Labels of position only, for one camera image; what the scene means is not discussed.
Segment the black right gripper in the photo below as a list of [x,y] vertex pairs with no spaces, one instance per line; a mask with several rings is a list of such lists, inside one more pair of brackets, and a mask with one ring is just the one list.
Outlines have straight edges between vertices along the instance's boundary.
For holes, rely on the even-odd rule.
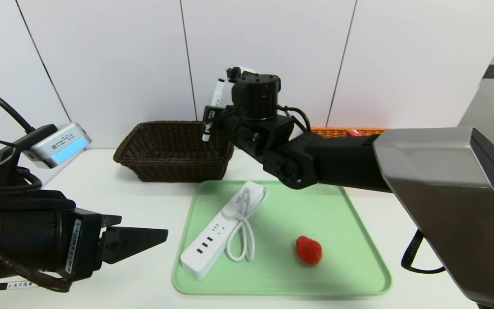
[[225,111],[225,107],[216,107],[216,106],[205,106],[204,115],[202,119],[202,133],[204,136],[211,135],[210,129],[212,127],[212,123],[216,120],[216,118]]

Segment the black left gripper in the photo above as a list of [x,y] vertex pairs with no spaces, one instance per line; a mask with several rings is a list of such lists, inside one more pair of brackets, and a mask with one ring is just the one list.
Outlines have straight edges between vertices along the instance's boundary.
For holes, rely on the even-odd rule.
[[115,264],[167,240],[167,229],[115,227],[121,221],[74,201],[0,201],[0,254],[74,282],[90,278],[101,262]]

